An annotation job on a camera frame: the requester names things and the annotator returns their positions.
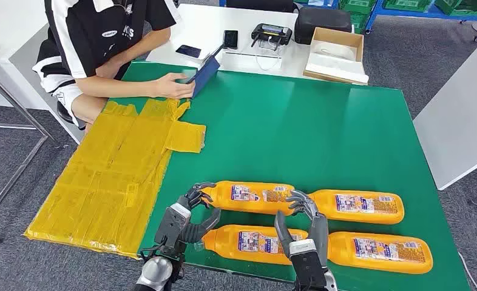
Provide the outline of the person's left hand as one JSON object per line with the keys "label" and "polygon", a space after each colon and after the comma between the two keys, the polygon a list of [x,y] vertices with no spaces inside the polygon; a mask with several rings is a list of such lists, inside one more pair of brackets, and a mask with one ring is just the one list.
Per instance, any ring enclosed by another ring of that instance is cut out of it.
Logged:
{"label": "person's left hand", "polygon": [[122,66],[119,60],[110,59],[96,69],[96,75],[102,78],[114,79]]}

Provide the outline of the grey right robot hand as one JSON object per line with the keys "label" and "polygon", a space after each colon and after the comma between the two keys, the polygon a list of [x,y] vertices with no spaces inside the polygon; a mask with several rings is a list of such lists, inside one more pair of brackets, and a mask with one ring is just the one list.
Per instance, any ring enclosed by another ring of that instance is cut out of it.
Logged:
{"label": "grey right robot hand", "polygon": [[[325,269],[328,261],[328,220],[306,193],[300,190],[291,190],[290,193],[291,196],[286,198],[286,202],[291,203],[288,208],[293,209],[294,214],[304,213],[311,220],[308,239],[314,241],[320,265]],[[289,258],[289,244],[293,242],[293,239],[285,224],[285,215],[280,210],[276,214],[274,227],[282,243],[283,252]]]}

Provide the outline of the person's right hand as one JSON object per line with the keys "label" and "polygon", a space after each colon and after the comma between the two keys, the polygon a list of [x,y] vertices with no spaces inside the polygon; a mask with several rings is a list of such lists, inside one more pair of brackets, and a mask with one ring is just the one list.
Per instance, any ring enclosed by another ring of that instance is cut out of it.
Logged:
{"label": "person's right hand", "polygon": [[186,79],[182,73],[168,73],[161,78],[154,80],[154,97],[164,97],[169,99],[191,98],[195,83],[182,84],[179,80]]}

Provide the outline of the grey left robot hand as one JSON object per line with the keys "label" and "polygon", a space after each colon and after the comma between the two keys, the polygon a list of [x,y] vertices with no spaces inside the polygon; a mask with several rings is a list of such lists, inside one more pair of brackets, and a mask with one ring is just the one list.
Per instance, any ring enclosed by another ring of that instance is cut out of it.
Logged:
{"label": "grey left robot hand", "polygon": [[203,189],[214,188],[216,183],[203,182],[194,184],[184,196],[180,196],[177,200],[184,209],[188,211],[189,218],[185,219],[183,227],[180,230],[178,240],[184,243],[197,243],[204,237],[214,226],[219,222],[222,210],[214,208],[209,218],[200,224],[193,224],[190,222],[191,213],[198,205],[204,205],[209,209],[209,202],[213,199],[206,194]]}

